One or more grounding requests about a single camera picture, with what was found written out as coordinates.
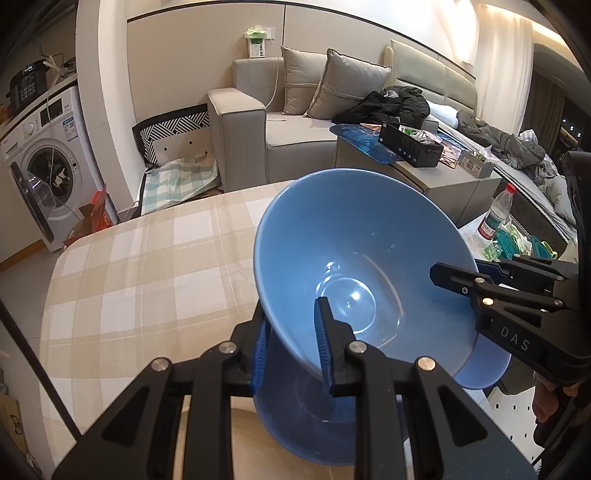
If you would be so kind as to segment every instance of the checkered bag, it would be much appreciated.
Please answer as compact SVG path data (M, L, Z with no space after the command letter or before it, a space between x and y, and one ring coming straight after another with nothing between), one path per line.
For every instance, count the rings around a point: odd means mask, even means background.
M154 149L154 141L173 135L209 127L207 104L181 108L141 121L132 128L135 144L147 164L161 167Z

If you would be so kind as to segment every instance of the white pegboard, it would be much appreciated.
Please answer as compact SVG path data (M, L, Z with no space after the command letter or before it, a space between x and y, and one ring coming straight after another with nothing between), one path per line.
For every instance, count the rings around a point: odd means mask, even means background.
M492 419L530 462L543 450L534 443L535 415L531 409L533 399L534 388L518 395L503 395L495 388L488 397Z

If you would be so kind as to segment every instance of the sofa armrest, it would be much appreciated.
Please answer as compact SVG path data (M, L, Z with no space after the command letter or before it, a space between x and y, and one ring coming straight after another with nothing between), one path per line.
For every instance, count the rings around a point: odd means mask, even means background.
M225 192L267 183L267 110L235 88L207 93L213 154Z

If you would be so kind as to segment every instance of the cable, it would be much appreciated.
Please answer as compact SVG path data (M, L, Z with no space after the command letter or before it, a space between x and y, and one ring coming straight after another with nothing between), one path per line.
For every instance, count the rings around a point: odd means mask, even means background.
M43 49L41 48L41 42L39 42L39 38L38 37L33 37L33 45L35 45L37 47L37 50L39 50L39 55L41 55L41 57L43 57L45 60L47 60L50 56L49 55L45 55L43 53ZM61 55L61 68L63 68L64 66L64 54L62 52L60 53L56 53L53 56L57 57L58 55Z
M54 156L56 153L56 148L54 146L54 135L53 135L53 127L51 125L51 123L53 122L53 118L51 118L51 114L49 113L49 92L47 92L47 99L46 99L46 103L45 103L45 109L47 111L47 118L49 119L49 130L51 131L51 163L49 165L49 188L51 189L51 193L53 194L53 197L55 198L56 201L60 202L64 207L66 207L69 211L71 211L71 213L78 218L78 220L80 219L80 217L78 217L78 215L76 215L76 212L74 210L72 210L68 205L66 205L64 202L62 202L55 193L53 193L53 179L51 178L51 176L53 175L53 164L54 164Z
M275 42L273 41L272 38L269 38L269 40L271 40L271 45L275 44ZM269 108L269 105L272 104L273 100L275 99L275 95L277 94L277 83L278 82L279 82L279 57L277 58L277 71L275 72L275 91L273 92L273 96L271 97L271 100L269 101L269 103L265 105L265 110L267 108Z

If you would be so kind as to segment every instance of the bowl rim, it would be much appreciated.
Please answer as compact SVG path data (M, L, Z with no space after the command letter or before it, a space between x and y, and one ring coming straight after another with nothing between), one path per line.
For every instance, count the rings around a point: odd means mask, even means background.
M254 245L254 251L253 251L253 256L252 256L252 264L253 264L253 271L254 271L254 277L255 277L256 292L259 295L259 301L261 302L261 305L263 307L263 311L265 312L265 315L266 315L267 319L269 320L269 322L271 324L271 327L275 330L278 338L281 340L281 342L283 343L283 345L285 346L285 348L287 349L287 351L290 353L290 355L308 373L310 373L311 375L313 375L314 377L316 377L318 379L321 379L322 378L322 370L320 369L320 367L317 367L309 359L307 359L304 355L302 355L302 353L299 352L298 349L294 346L293 341L290 338L286 338L284 329L276 321L276 318L278 316L275 314L275 312L273 311L273 308L267 302L268 295L267 295L266 289L264 288L264 286L262 285L262 282L260 280L260 277L261 277L261 264L260 264L260 261L261 261L261 235L262 235L262 232L265 229L266 225L269 222L269 217L271 215L270 212L272 211L273 207L278 202L281 201L281 198L290 189L293 189L294 187L297 187L300 184L302 184L302 183L304 183L306 181L309 181L310 178L317 177L317 176L334 175L336 172L338 172L338 173L348 172L350 174L366 175L368 177L369 176L382 177L384 179L388 179L388 180L392 181L394 184L399 184L399 185L403 186L404 188L406 188L408 191L412 192L412 194L416 195L417 197L421 197L423 199L421 201L426 200L429 203L431 203L431 205L433 205L437 210L439 210L439 212L441 213L441 215L443 215L443 217L445 218L445 220L448 221L449 225L451 227L453 227L453 229L457 232L458 238L462 241L462 244L466 248L466 251L469 253L469 258L472 260L472 263L471 263L470 266L473 268L473 270L475 272L478 272L478 268L476 266L476 261L474 259L474 256L470 252L470 249L466 245L466 243L465 243L464 239L462 238L462 236L461 236L458 228L449 219L449 217L437 205L435 205L435 203L433 203L433 201L431 199L429 199L428 197L426 197L422 193L416 191L411 186L406 185L405 183L403 183L403 182L401 182L401 181L399 181L399 180L397 180L395 178L388 177L387 175L383 175L383 174L378 173L376 171L361 170L361 169L358 169L358 168L330 168L328 170L320 170L320 171L315 171L315 172L309 173L308 175L305 175L304 177L300 177L299 179L296 179L296 180L292 181L289 185L285 186L285 188L283 188L275 196L275 198L273 198L271 200L271 202L269 203L269 205L265 209L265 212L263 213L263 216L261 217L261 220L260 220L260 222L258 224L258 227L256 229L255 245ZM474 347L476 346L477 341L478 341L478 332L475 331L474 345L472 345L472 351L474 351ZM466 361L461 366L458 367L457 372L455 372L455 374L452 375L452 377L455 376L457 373L459 373L462 370L462 368L464 367L464 365L466 365L466 363L468 362L469 358L470 358L470 356L468 356L468 358L466 359Z

